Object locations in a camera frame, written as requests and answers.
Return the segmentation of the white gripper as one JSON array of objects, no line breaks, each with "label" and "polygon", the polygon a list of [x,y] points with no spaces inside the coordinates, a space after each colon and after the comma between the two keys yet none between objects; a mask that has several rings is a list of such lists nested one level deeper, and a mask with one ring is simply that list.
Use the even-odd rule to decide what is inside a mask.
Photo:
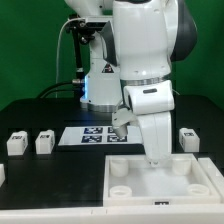
[{"label": "white gripper", "polygon": [[168,160],[172,151],[171,114],[141,115],[137,121],[147,159],[152,163]]}]

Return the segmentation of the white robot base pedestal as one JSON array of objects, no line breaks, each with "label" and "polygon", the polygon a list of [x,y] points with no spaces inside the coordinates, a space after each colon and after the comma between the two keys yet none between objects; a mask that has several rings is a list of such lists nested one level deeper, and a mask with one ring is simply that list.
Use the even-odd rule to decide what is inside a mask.
[{"label": "white robot base pedestal", "polygon": [[90,70],[85,75],[81,107],[96,112],[114,112],[122,99],[119,69],[103,59],[101,37],[97,32],[89,47]]}]

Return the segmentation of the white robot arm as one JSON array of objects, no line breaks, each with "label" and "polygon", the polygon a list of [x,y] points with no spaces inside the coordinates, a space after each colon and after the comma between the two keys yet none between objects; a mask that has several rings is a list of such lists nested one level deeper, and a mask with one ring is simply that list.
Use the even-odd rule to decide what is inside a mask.
[{"label": "white robot arm", "polygon": [[172,63],[197,42],[185,0],[64,0],[90,44],[90,71],[81,106],[110,112],[120,138],[140,129],[148,161],[157,166],[172,151]]}]

